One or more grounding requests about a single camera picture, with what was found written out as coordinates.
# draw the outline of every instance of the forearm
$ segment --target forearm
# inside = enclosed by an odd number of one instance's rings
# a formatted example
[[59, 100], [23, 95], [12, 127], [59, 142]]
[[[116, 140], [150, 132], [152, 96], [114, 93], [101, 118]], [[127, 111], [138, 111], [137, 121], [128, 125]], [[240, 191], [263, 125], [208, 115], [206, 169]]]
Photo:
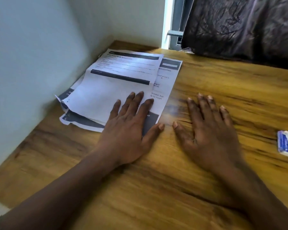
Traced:
[[0, 230], [58, 229], [116, 167], [109, 153], [96, 151], [64, 175], [0, 217]]
[[288, 229], [288, 208], [246, 163], [236, 163], [228, 171], [218, 177], [240, 201], [256, 229]]

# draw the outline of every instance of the stack of cards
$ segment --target stack of cards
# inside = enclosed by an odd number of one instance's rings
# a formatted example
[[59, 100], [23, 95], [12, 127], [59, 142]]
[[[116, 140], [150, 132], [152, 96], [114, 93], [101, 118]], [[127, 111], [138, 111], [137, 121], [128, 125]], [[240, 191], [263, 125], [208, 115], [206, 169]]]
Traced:
[[278, 151], [288, 156], [288, 131], [277, 132]]

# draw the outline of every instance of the left hand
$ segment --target left hand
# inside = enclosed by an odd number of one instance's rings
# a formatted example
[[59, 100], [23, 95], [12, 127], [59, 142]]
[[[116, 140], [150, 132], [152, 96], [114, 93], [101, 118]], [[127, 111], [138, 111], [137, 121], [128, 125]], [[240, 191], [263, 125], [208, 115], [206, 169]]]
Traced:
[[132, 92], [119, 111], [121, 101], [117, 100], [111, 111], [105, 129], [100, 135], [96, 150], [110, 153], [117, 157], [118, 165], [134, 162], [143, 154], [150, 151], [164, 124], [154, 125], [142, 138], [142, 130], [147, 114], [154, 103], [147, 99], [139, 108], [144, 92], [135, 95]]

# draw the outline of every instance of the dark curtain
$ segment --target dark curtain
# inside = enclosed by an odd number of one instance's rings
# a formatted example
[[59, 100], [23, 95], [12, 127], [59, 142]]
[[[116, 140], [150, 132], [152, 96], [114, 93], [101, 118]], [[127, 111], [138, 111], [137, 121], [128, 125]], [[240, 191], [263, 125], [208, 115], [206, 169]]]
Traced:
[[288, 69], [288, 0], [194, 0], [181, 47]]

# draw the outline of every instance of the right hand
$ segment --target right hand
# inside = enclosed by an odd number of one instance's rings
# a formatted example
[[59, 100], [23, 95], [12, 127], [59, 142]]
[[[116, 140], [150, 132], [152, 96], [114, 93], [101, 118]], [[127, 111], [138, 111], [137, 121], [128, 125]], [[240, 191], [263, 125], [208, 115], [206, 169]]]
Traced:
[[198, 166], [221, 176], [245, 164], [238, 135], [223, 106], [218, 110], [211, 96], [206, 99], [198, 94], [197, 98], [200, 109], [191, 98], [187, 101], [194, 137], [177, 122], [173, 123], [173, 128], [188, 156]]

